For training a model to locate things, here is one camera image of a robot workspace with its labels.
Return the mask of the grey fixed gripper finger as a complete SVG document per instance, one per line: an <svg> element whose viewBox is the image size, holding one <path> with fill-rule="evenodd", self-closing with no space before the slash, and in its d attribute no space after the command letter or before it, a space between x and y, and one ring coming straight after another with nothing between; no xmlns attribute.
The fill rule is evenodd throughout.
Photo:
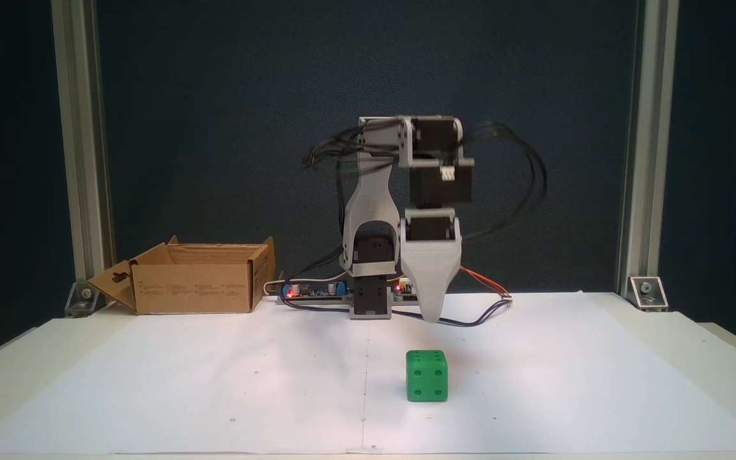
<svg viewBox="0 0 736 460"><path fill-rule="evenodd" d="M422 318L439 321L448 286L461 265L459 240L401 242L401 269L417 290Z"/></svg>

